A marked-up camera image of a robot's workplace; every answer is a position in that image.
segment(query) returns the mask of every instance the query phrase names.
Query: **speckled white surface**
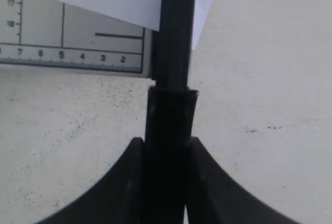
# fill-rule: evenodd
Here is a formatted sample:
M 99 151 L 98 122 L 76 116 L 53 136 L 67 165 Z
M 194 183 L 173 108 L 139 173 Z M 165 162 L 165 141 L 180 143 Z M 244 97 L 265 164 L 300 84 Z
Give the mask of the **speckled white surface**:
M 193 134 L 247 190 L 332 223 L 332 0 L 214 0 Z M 144 135 L 149 80 L 0 67 L 0 223 L 77 198 Z

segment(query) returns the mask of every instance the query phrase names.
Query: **printed number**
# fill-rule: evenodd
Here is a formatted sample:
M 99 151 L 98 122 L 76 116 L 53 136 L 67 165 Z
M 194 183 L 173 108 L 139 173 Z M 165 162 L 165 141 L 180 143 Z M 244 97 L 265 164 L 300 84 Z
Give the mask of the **printed number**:
M 7 21 L 7 26 L 13 28 L 15 26 L 15 21 Z
M 64 51 L 59 51 L 59 58 L 64 59 Z
M 14 6 L 15 0 L 8 0 L 8 6 Z

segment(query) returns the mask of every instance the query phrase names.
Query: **ruler scale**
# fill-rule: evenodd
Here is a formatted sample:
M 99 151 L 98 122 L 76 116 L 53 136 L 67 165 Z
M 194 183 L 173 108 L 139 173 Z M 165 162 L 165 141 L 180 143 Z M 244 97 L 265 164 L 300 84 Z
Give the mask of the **ruler scale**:
M 151 30 L 55 0 L 0 0 L 2 64 L 148 77 L 151 40 Z

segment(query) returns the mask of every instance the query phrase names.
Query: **ruler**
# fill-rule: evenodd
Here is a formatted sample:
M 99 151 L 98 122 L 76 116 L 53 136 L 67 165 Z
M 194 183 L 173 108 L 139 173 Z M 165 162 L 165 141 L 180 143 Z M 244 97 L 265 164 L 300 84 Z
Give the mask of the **ruler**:
M 151 43 L 151 30 L 59 1 L 0 0 L 0 64 L 146 78 Z

